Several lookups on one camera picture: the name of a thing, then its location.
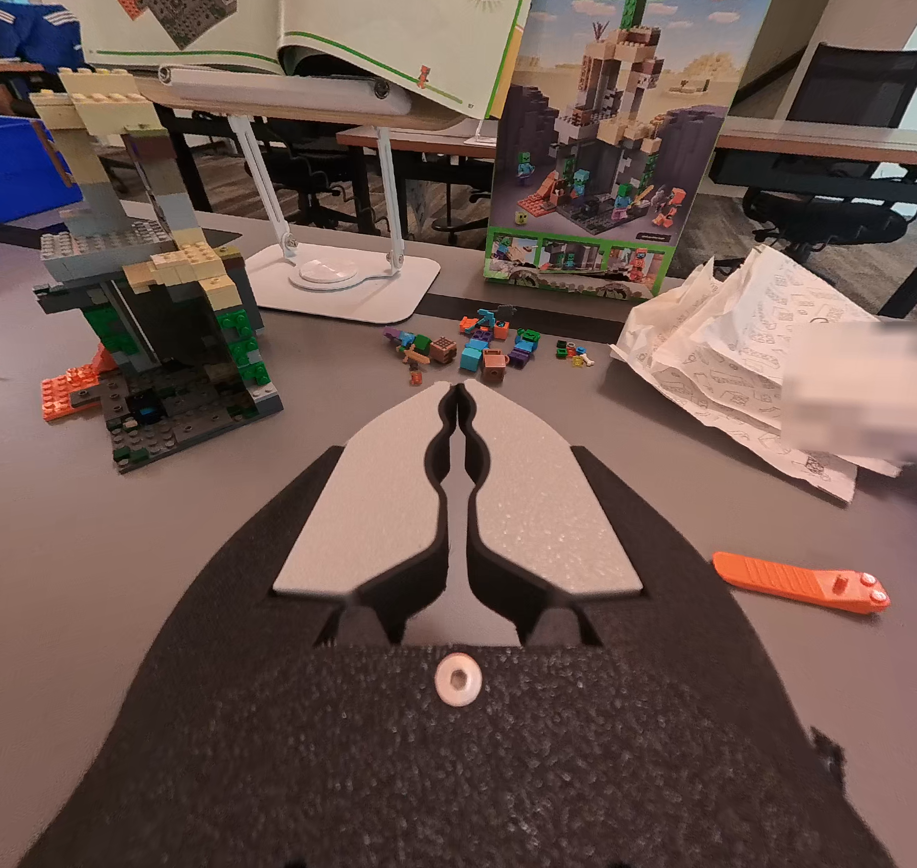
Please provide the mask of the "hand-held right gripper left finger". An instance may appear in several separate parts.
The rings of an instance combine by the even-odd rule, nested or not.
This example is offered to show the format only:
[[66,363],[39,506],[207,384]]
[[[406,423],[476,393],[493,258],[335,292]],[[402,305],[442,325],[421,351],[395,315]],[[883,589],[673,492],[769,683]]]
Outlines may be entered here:
[[450,470],[452,386],[436,382],[347,442],[273,590],[347,598],[434,546]]

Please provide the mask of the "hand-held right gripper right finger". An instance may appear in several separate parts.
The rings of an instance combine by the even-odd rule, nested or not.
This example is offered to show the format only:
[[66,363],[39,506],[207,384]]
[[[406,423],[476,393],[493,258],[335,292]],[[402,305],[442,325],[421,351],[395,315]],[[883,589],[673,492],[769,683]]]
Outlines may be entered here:
[[574,600],[643,589],[570,443],[530,410],[466,381],[460,425],[485,553]]

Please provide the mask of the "grey brick castle model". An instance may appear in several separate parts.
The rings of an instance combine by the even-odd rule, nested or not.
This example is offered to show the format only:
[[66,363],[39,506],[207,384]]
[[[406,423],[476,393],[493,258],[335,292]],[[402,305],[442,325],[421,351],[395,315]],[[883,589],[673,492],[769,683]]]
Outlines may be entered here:
[[34,292],[48,314],[80,311],[99,341],[91,363],[42,381],[44,420],[99,406],[125,473],[280,412],[244,259],[207,242],[166,129],[93,137],[41,122],[83,198],[41,235],[53,284]]

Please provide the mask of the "tan brick plate assembly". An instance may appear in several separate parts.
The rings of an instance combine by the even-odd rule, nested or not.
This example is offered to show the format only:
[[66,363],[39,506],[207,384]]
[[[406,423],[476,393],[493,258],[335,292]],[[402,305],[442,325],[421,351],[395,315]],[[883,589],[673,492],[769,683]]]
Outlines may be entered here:
[[50,130],[86,129],[93,137],[159,132],[154,104],[125,70],[62,69],[63,93],[42,90],[30,102]]

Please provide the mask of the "instruction booklet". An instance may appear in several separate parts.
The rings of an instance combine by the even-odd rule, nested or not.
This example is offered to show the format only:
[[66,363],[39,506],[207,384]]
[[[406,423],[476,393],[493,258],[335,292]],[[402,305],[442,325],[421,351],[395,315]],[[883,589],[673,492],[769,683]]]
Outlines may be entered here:
[[490,116],[531,0],[79,0],[86,55],[291,73],[324,54],[473,118]]

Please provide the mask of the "wooden desk with black legs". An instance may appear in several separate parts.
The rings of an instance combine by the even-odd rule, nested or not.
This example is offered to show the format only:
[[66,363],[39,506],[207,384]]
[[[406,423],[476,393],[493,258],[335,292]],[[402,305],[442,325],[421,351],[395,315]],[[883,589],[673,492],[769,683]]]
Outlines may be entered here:
[[897,243],[915,222],[916,133],[886,127],[728,117],[713,183],[746,188],[756,242],[785,243],[797,263],[827,246]]
[[[395,190],[403,232],[407,231],[406,183],[408,180],[442,183],[471,189],[471,201],[490,197],[496,158],[496,137],[474,137],[475,122],[465,120],[440,131],[392,130],[391,147],[395,170]],[[352,191],[361,233],[376,233],[364,150],[378,148],[373,127],[350,127],[336,135],[338,144],[348,150]]]

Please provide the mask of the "pile of colourful toy figures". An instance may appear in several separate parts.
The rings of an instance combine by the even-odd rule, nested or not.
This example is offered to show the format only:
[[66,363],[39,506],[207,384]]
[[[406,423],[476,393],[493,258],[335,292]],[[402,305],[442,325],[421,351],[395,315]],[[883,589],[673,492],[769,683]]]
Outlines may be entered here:
[[508,370],[524,370],[544,344],[548,355],[576,369],[591,369],[595,361],[587,347],[568,337],[552,341],[533,324],[524,324],[521,310],[507,304],[479,308],[458,320],[458,339],[432,337],[385,325],[382,335],[393,355],[407,370],[410,387],[420,388],[425,373],[454,366],[461,375],[501,384]]

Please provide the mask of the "white book stand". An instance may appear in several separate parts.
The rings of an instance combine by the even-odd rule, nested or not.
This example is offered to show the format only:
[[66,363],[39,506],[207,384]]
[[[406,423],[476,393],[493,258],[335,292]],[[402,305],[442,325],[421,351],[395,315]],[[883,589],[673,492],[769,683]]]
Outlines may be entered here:
[[[415,313],[440,265],[405,255],[390,130],[444,129],[458,124],[461,114],[371,75],[305,78],[161,64],[158,81],[156,91],[151,81],[139,83],[141,93],[165,106],[225,116],[240,144],[277,238],[246,263],[260,308],[379,325]],[[387,252],[294,238],[252,128],[255,116],[357,120],[376,129],[391,233]]]

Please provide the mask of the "crumpled white paper bags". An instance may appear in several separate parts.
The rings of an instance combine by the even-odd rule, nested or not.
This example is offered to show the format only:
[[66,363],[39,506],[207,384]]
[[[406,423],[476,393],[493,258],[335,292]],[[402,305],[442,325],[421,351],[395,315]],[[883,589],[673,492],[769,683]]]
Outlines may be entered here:
[[781,386],[792,335],[878,318],[768,245],[725,280],[714,261],[629,314],[614,358],[706,427],[774,470],[849,503],[860,469],[896,477],[887,460],[811,453],[781,438]]

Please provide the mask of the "orange brick separator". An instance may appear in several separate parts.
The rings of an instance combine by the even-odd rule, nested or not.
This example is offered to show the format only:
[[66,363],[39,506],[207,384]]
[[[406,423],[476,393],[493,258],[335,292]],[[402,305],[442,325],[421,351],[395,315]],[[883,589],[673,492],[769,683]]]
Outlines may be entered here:
[[714,553],[713,565],[728,584],[760,594],[861,615],[890,606],[883,585],[865,572],[808,569],[726,552]]

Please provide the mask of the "black office chair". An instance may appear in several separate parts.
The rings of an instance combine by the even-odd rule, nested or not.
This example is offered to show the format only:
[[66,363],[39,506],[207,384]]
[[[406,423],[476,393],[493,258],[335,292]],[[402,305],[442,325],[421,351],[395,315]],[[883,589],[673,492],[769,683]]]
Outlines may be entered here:
[[352,182],[350,158],[342,151],[316,148],[311,139],[297,137],[289,128],[268,127],[262,155],[275,188],[297,194],[297,212],[288,222],[336,229],[341,222],[356,224],[358,216],[341,212],[320,201],[321,194],[345,199],[345,184]]
[[[796,98],[791,121],[853,127],[897,128],[915,93],[914,51],[837,48],[820,44]],[[850,181],[872,179],[877,162],[779,154],[767,179],[812,176]],[[758,242],[785,243],[784,254],[804,265],[812,252],[827,245],[893,243],[906,234],[908,220],[892,201],[854,202],[829,199],[810,184],[795,191],[750,187],[742,201],[745,215],[760,224]]]

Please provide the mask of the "green toy set box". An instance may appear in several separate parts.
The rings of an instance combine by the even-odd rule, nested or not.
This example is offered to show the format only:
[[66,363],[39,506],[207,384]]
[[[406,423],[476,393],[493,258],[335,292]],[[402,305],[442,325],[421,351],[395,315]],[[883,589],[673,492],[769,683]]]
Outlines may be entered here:
[[659,293],[771,0],[532,0],[483,277]]

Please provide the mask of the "blue plastic bin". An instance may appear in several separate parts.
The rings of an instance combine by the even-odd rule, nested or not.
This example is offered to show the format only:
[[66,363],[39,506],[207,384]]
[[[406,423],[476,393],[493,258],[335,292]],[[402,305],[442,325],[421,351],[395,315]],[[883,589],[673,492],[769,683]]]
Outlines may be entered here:
[[47,135],[22,117],[1,117],[1,222],[67,206],[82,199],[68,185],[43,140]]

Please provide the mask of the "blue jacket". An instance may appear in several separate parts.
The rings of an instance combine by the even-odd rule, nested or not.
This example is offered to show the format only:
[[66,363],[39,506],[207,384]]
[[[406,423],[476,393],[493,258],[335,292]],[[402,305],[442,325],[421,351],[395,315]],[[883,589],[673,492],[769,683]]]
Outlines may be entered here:
[[46,72],[86,66],[79,19],[60,4],[1,3],[1,58]]

